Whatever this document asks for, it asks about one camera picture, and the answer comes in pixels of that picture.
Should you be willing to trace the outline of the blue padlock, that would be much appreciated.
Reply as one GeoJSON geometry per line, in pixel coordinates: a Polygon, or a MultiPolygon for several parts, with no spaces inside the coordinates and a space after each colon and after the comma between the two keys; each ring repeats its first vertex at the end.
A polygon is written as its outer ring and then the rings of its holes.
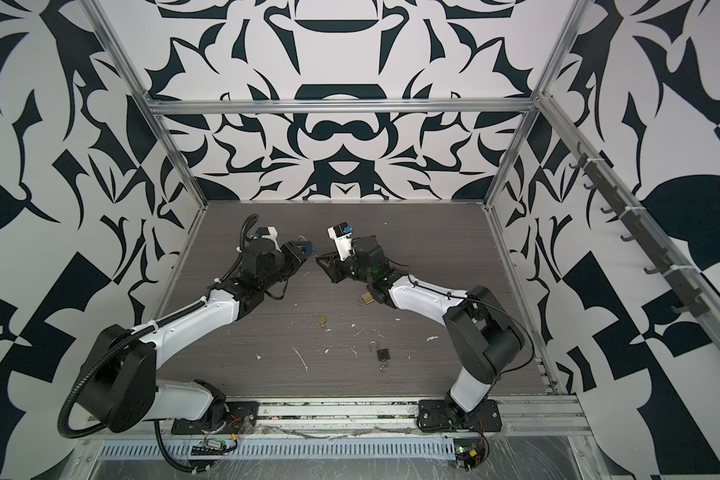
{"type": "Polygon", "coordinates": [[[296,242],[298,248],[300,249],[301,253],[305,255],[306,257],[309,257],[311,255],[314,255],[316,252],[315,247],[313,246],[311,241],[308,241],[303,238],[299,238],[299,240],[296,242]]]}

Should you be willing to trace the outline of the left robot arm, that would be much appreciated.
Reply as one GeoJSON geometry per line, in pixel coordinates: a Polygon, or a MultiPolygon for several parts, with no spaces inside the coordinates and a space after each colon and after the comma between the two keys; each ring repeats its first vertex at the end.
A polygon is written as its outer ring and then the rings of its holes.
{"type": "Polygon", "coordinates": [[[199,299],[162,318],[130,329],[112,325],[99,334],[58,414],[62,437],[120,433],[170,419],[211,431],[222,425],[226,397],[218,388],[203,380],[161,380],[157,373],[186,347],[272,298],[271,288],[287,285],[313,254],[306,238],[281,243],[275,228],[257,227],[257,220],[255,214],[246,218],[235,261],[199,299]]]}

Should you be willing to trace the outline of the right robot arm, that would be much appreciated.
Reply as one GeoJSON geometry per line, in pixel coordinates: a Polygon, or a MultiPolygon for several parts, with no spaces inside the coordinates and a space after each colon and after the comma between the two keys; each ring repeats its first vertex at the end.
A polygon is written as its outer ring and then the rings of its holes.
{"type": "Polygon", "coordinates": [[[526,330],[483,286],[454,290],[425,282],[410,267],[386,256],[374,236],[335,241],[317,264],[330,280],[366,286],[375,302],[409,311],[444,326],[461,364],[447,401],[471,414],[526,345],[526,330]]]}

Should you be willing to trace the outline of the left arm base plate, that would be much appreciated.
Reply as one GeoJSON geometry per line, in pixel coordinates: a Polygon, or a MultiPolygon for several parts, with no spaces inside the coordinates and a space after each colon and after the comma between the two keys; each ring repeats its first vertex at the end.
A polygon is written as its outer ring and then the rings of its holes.
{"type": "Polygon", "coordinates": [[[257,401],[214,400],[198,420],[177,419],[173,435],[240,434],[257,423],[260,404],[257,401]]]}

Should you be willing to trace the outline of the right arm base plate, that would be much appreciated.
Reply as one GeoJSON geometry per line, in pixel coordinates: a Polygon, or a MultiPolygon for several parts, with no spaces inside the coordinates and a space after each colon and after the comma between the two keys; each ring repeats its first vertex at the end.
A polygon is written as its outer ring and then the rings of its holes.
{"type": "Polygon", "coordinates": [[[503,426],[498,404],[484,399],[470,412],[462,410],[454,401],[420,400],[416,417],[417,428],[422,432],[500,432],[503,426]]]}

